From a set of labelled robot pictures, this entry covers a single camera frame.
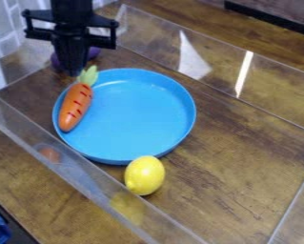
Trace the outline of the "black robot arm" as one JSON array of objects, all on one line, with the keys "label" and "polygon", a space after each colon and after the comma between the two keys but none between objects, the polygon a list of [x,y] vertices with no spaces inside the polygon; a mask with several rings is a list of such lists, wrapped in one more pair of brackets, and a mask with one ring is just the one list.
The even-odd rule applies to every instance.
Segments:
[{"label": "black robot arm", "polygon": [[61,69],[72,77],[82,71],[90,47],[116,48],[118,22],[93,12],[93,0],[49,0],[49,10],[24,10],[25,37],[49,41]]}]

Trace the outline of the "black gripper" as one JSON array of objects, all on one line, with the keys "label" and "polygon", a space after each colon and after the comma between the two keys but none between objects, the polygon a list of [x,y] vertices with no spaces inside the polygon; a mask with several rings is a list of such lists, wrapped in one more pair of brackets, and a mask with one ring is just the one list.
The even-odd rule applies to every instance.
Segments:
[{"label": "black gripper", "polygon": [[[21,16],[26,24],[24,30],[26,38],[50,41],[57,36],[74,37],[70,40],[70,48],[64,39],[54,38],[52,40],[54,52],[50,56],[53,66],[58,70],[69,71],[72,76],[77,76],[86,65],[89,46],[112,50],[116,48],[116,28],[120,24],[116,20],[93,12],[84,14],[74,12],[73,16],[69,16],[65,10],[57,14],[53,13],[53,10],[25,10]],[[33,26],[33,20],[53,23],[54,28],[37,28]],[[109,35],[89,34],[89,28],[109,29]]]}]

